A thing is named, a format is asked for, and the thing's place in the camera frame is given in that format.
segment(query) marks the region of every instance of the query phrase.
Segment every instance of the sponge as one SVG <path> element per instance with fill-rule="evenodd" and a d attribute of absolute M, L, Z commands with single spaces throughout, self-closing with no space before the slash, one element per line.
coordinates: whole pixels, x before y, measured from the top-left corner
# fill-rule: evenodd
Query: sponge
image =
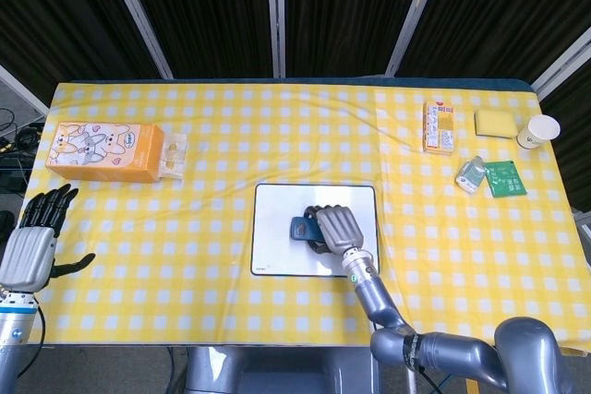
<path fill-rule="evenodd" d="M 478 110 L 474 121 L 479 136 L 515 137 L 518 133 L 513 115 L 506 111 Z"/>

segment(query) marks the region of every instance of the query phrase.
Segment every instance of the white cup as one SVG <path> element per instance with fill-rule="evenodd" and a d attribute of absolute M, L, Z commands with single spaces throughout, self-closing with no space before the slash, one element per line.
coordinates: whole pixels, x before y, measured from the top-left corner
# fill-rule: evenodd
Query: white cup
<path fill-rule="evenodd" d="M 517 143 L 525 149 L 539 147 L 542 143 L 558 137 L 561 124 L 549 115 L 538 114 L 527 122 L 527 125 L 517 135 Z"/>

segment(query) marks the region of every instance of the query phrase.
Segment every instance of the white tray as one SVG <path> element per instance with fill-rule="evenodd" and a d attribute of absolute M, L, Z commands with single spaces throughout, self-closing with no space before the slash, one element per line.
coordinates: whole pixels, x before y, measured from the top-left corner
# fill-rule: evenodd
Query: white tray
<path fill-rule="evenodd" d="M 341 258 L 316 254 L 289 237 L 293 217 L 310 205 L 349 207 L 364 235 L 364 249 L 380 271 L 376 197 L 373 187 L 344 185 L 257 185 L 250 270 L 259 275 L 344 276 Z"/>

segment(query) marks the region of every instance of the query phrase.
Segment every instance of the yellow checkered tablecloth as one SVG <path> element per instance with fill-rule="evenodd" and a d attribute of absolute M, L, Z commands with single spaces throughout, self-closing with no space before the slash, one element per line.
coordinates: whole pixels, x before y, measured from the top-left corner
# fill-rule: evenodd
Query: yellow checkered tablecloth
<path fill-rule="evenodd" d="M 451 157 L 422 152 L 426 100 L 455 107 Z M 551 145 L 475 136 L 481 107 L 518 125 L 539 113 L 524 92 L 61 84 L 27 200 L 66 181 L 44 168 L 59 121 L 153 122 L 187 134 L 188 153 L 182 182 L 72 184 L 56 261 L 97 257 L 40 293 L 47 341 L 367 345 L 347 280 L 250 273 L 255 185 L 331 183 L 375 187 L 382 278 L 419 331 L 492 341 L 503 319 L 535 316 L 590 351 L 591 278 Z M 527 196 L 455 186 L 477 154 L 514 160 Z"/>

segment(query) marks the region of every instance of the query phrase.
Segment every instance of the green card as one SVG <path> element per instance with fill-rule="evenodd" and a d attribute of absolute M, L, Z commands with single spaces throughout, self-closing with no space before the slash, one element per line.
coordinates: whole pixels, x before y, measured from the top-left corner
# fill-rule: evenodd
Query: green card
<path fill-rule="evenodd" d="M 488 186 L 493 197 L 523 196 L 527 194 L 513 161 L 493 161 L 484 164 Z"/>

